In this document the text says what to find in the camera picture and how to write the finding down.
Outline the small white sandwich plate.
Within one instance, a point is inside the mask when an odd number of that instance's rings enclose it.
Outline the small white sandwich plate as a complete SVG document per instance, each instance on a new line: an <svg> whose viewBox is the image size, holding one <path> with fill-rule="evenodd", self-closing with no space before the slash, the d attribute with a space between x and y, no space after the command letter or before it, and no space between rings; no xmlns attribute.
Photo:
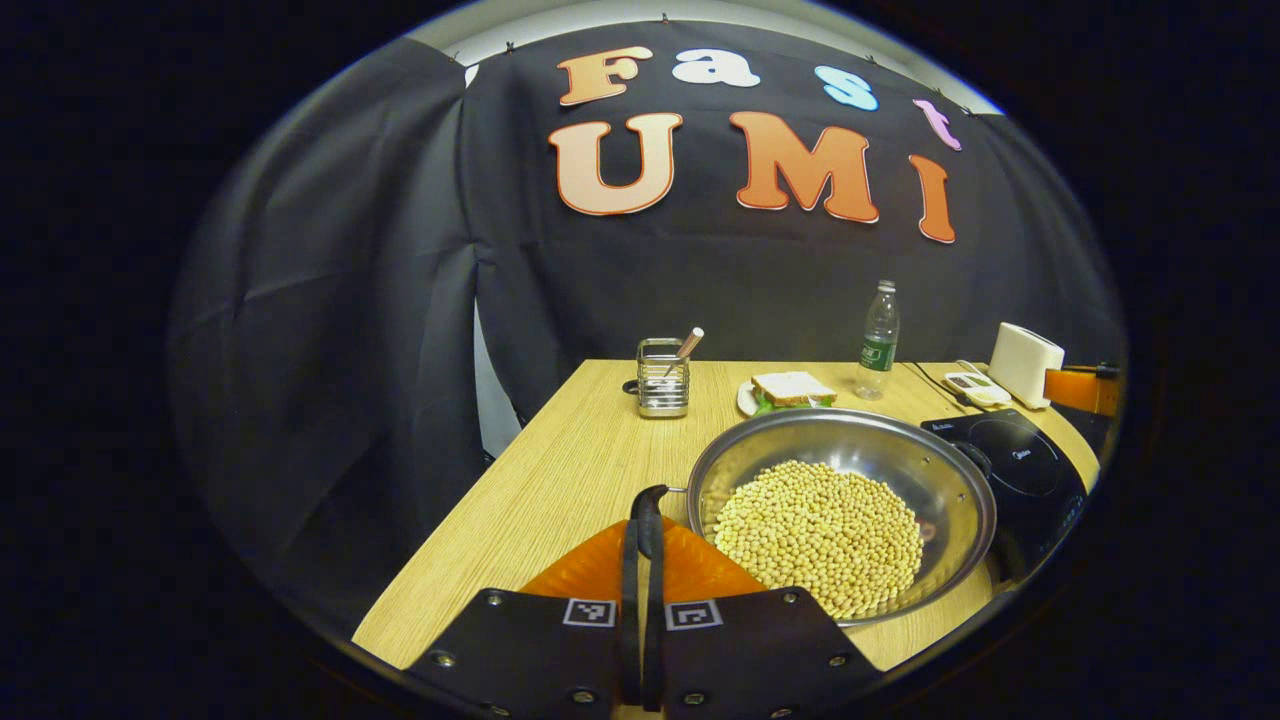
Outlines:
<svg viewBox="0 0 1280 720"><path fill-rule="evenodd" d="M777 405L765 398L751 380L744 382L736 393L739 411L746 418L808 407L833 407L837 398L838 395L808 395L795 404Z"/></svg>

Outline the pile of yellow soybeans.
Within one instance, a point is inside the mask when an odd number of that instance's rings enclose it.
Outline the pile of yellow soybeans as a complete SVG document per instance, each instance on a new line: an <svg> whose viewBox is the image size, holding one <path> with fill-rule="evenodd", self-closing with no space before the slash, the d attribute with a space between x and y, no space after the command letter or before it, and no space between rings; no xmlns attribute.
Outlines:
<svg viewBox="0 0 1280 720"><path fill-rule="evenodd" d="M713 546L769 589L804 588L836 619L891 605L922 569L916 514L886 483L788 460L733 489Z"/></svg>

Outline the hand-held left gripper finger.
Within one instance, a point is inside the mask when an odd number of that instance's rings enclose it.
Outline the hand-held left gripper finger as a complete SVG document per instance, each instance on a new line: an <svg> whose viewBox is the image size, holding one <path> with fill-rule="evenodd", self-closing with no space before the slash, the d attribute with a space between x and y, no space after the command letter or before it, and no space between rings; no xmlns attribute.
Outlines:
<svg viewBox="0 0 1280 720"><path fill-rule="evenodd" d="M599 530L517 591L480 589L407 673L479 717L609 717L639 629L628 528Z"/></svg>
<svg viewBox="0 0 1280 720"><path fill-rule="evenodd" d="M640 521L650 561L640 702L668 717L818 717L882 685L876 667L800 587L673 603L662 521Z"/></svg>

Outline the white toaster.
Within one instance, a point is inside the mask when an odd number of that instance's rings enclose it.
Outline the white toaster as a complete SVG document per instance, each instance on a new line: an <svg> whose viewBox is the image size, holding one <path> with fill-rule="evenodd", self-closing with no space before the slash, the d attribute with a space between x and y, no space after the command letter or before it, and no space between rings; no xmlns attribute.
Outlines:
<svg viewBox="0 0 1280 720"><path fill-rule="evenodd" d="M1047 370L1060 370L1065 350L1033 331L1002 322L989 360L988 377L1030 409L1051 405L1044 396Z"/></svg>

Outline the black backdrop cloth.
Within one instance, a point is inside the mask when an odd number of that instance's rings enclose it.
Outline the black backdrop cloth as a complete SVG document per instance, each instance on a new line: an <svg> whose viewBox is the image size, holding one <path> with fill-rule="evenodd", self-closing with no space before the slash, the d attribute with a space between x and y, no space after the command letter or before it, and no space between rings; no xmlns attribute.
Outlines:
<svg viewBox="0 0 1280 720"><path fill-rule="evenodd" d="M1009 118L809 38L655 20L477 64L412 38L305 99L211 202L166 373L230 544L340 637L483 474L474 328L532 419L589 359L856 361L1021 325L1125 357L1084 208Z"/></svg>

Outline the black induction cooktop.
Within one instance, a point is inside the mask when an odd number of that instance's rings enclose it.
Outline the black induction cooktop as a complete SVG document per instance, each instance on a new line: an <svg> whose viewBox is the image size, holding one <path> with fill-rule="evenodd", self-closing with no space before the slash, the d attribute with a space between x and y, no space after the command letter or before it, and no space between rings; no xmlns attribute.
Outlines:
<svg viewBox="0 0 1280 720"><path fill-rule="evenodd" d="M951 443L968 443L989 461L987 480L997 524L992 548L1002 579L1025 580L1068 537L1087 498L1066 454L1015 409L923 421Z"/></svg>

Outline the clear plastic water bottle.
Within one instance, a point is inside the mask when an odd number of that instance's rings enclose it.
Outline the clear plastic water bottle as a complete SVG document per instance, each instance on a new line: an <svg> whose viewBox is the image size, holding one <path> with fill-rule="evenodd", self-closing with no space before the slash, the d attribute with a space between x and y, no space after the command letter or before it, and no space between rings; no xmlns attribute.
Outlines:
<svg viewBox="0 0 1280 720"><path fill-rule="evenodd" d="M864 400L883 397L899 347L900 310L893 281L877 286L865 319L855 392Z"/></svg>

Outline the steel pot with black handles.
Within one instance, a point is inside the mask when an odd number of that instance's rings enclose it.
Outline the steel pot with black handles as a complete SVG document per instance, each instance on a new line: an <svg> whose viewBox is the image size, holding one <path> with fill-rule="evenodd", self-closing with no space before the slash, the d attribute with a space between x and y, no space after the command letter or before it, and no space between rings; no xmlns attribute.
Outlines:
<svg viewBox="0 0 1280 720"><path fill-rule="evenodd" d="M973 446L888 416L835 407L755 416L713 439L689 478L675 486L690 529L712 543L712 525L728 495L788 460L824 462L883 482L920 525L925 543L914 583L878 611L835 618L842 628L888 621L933 603L973 574L995 538L988 471Z"/></svg>

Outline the white divided bean dish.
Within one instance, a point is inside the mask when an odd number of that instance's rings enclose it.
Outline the white divided bean dish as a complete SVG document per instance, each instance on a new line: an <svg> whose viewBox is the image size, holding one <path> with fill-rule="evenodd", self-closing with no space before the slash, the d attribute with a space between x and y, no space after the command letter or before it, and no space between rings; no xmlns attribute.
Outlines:
<svg viewBox="0 0 1280 720"><path fill-rule="evenodd" d="M950 372L943 374L945 384L959 397L978 407L1010 405L1012 396L991 378L977 372Z"/></svg>

